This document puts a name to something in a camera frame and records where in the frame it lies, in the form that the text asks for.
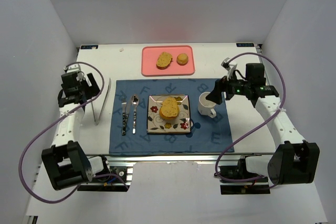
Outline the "metal tongs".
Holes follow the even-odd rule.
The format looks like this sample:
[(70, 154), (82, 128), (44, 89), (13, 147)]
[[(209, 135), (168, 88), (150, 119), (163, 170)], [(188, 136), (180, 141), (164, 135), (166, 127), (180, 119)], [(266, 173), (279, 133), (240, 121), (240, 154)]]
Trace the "metal tongs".
[(98, 117), (96, 117), (96, 113), (95, 113), (95, 110), (94, 110), (94, 105), (93, 105), (93, 103), (91, 103), (91, 108), (92, 108), (92, 112), (93, 112), (94, 124), (95, 124), (96, 126), (99, 125), (100, 120), (101, 120), (101, 118), (102, 118), (102, 114), (103, 114), (104, 109), (105, 109), (105, 107), (106, 107), (106, 103), (107, 103), (108, 96), (109, 96), (109, 94), (110, 94), (111, 85), (112, 85), (112, 81), (111, 81), (111, 79), (109, 78), (107, 91), (106, 91), (106, 94), (105, 94), (105, 96), (104, 96), (104, 101), (103, 101), (103, 104), (102, 104), (102, 107), (101, 107), (101, 110), (100, 110), (100, 113), (99, 113), (99, 116), (98, 116)]

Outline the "orange bagel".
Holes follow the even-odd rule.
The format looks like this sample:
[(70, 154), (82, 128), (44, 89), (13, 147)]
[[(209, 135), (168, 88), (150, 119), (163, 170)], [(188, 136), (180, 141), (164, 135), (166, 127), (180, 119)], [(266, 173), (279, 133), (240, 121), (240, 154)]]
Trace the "orange bagel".
[(175, 118), (177, 118), (177, 116), (179, 115), (180, 113), (180, 110), (177, 109), (177, 110), (166, 110), (166, 109), (162, 109), (160, 108), (159, 110), (159, 115), (162, 119), (164, 120), (173, 120)]

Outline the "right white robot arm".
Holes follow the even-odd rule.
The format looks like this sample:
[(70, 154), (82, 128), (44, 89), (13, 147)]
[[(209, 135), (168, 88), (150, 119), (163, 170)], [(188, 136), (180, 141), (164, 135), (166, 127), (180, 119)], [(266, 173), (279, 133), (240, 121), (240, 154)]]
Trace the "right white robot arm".
[(268, 86), (265, 67), (262, 63), (246, 64), (245, 76), (237, 78), (237, 64), (228, 59), (222, 62), (227, 75), (216, 80), (214, 90), (207, 100), (221, 104), (234, 95), (245, 96), (264, 119), (264, 125), (275, 143), (272, 156), (248, 155), (238, 160), (232, 172), (220, 171), (224, 181), (250, 181), (252, 175), (267, 177), (274, 185), (309, 184), (313, 182), (320, 149), (316, 143), (309, 143), (292, 124), (282, 108), (279, 93), (274, 86)]

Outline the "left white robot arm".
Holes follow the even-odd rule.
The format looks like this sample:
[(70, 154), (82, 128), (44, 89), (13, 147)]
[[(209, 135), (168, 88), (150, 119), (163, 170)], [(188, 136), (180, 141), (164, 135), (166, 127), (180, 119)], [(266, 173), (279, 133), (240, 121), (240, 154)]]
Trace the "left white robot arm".
[(99, 94), (100, 89), (93, 74), (84, 77), (82, 71), (76, 71), (63, 74), (61, 79), (58, 106), (60, 116), (65, 118), (57, 124), (51, 147), (44, 149), (41, 154), (55, 190), (91, 182), (94, 175), (109, 170), (103, 155), (88, 158), (78, 143), (85, 107), (71, 112)]

